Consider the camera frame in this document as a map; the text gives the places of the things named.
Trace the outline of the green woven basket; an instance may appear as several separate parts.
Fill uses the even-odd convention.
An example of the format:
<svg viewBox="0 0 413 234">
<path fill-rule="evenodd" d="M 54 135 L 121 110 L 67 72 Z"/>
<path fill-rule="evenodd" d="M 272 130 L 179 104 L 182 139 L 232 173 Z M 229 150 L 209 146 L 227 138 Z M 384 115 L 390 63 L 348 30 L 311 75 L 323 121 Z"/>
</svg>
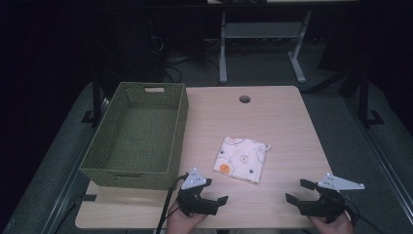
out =
<svg viewBox="0 0 413 234">
<path fill-rule="evenodd" d="M 188 108 L 183 84 L 120 83 L 80 171 L 99 186 L 167 190 L 178 178 Z"/>
</svg>

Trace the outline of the person's left hand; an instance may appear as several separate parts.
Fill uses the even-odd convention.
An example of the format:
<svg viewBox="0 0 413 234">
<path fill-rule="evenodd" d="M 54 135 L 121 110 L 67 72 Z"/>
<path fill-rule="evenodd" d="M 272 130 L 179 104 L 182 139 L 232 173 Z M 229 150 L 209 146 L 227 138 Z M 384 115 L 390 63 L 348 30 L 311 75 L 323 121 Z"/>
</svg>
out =
<svg viewBox="0 0 413 234">
<path fill-rule="evenodd" d="M 179 209 L 179 204 L 174 202 L 168 210 L 166 234 L 190 234 L 206 218 L 206 214 L 187 216 Z"/>
</svg>

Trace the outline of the black metal stand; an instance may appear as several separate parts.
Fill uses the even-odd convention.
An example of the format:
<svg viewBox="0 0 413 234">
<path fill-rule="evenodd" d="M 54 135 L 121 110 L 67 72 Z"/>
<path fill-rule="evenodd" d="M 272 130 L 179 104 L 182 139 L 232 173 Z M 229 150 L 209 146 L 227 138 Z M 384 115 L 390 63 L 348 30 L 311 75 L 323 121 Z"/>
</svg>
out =
<svg viewBox="0 0 413 234">
<path fill-rule="evenodd" d="M 357 94 L 357 117 L 361 124 L 365 128 L 371 125 L 384 125 L 379 113 L 368 108 L 369 76 L 365 69 L 354 66 L 346 70 L 344 74 L 345 82 L 340 89 L 340 95 L 344 98 L 351 98 Z"/>
<path fill-rule="evenodd" d="M 84 114 L 82 123 L 91 123 L 95 127 L 103 115 L 104 100 L 109 96 L 110 84 L 107 76 L 98 72 L 93 78 L 92 88 L 93 109 Z"/>
</svg>

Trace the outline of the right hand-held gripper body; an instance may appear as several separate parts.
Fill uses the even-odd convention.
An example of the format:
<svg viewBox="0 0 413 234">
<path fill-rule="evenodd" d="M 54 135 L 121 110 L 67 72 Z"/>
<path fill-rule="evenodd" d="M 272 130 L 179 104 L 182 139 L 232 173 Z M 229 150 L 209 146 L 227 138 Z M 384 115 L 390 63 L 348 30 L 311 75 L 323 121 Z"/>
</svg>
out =
<svg viewBox="0 0 413 234">
<path fill-rule="evenodd" d="M 346 204 L 341 194 L 344 190 L 363 190 L 363 183 L 350 181 L 327 173 L 321 180 L 315 182 L 319 198 L 316 201 L 300 201 L 301 215 L 324 217 L 327 223 L 335 221 L 342 213 L 346 213 L 351 223 L 357 222 L 357 215 Z"/>
</svg>

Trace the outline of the person's right hand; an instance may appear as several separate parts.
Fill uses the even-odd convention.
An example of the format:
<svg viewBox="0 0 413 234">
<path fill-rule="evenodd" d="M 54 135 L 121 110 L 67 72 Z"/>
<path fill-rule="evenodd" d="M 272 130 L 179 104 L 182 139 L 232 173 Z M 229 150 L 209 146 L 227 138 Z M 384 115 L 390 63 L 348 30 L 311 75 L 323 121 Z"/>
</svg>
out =
<svg viewBox="0 0 413 234">
<path fill-rule="evenodd" d="M 335 221 L 327 223 L 323 217 L 309 216 L 308 220 L 320 234 L 354 234 L 355 230 L 346 213 L 342 213 Z"/>
</svg>

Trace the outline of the grey metal table frame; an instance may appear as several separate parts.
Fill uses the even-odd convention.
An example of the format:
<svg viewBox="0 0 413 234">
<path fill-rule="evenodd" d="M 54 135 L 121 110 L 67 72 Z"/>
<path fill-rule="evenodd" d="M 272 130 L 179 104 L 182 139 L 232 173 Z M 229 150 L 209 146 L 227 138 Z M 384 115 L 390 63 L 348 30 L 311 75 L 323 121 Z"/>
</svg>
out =
<svg viewBox="0 0 413 234">
<path fill-rule="evenodd" d="M 295 48 L 287 53 L 288 59 L 299 83 L 305 83 L 306 78 L 298 60 L 308 24 L 312 15 L 309 10 L 301 21 L 288 22 L 230 22 L 227 14 L 221 14 L 219 82 L 225 84 L 227 78 L 226 41 L 228 39 L 296 39 Z"/>
</svg>

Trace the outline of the patterned white cloth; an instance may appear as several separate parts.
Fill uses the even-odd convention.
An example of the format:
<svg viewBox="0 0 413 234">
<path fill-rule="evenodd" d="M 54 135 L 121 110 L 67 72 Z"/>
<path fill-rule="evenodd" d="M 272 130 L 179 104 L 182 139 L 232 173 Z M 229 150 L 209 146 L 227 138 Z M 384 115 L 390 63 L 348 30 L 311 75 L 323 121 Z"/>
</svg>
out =
<svg viewBox="0 0 413 234">
<path fill-rule="evenodd" d="M 250 138 L 224 137 L 213 170 L 226 176 L 258 183 L 271 145 Z"/>
</svg>

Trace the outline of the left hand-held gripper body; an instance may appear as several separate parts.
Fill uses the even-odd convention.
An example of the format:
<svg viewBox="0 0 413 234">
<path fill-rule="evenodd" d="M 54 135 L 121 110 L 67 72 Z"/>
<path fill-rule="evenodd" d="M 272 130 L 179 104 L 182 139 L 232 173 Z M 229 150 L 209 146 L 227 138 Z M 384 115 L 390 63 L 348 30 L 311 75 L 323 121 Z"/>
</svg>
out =
<svg viewBox="0 0 413 234">
<path fill-rule="evenodd" d="M 190 214 L 216 215 L 218 207 L 213 207 L 198 194 L 198 187 L 204 184 L 206 178 L 202 176 L 197 168 L 194 168 L 184 179 L 180 186 L 176 201 L 179 209 L 189 216 Z"/>
</svg>

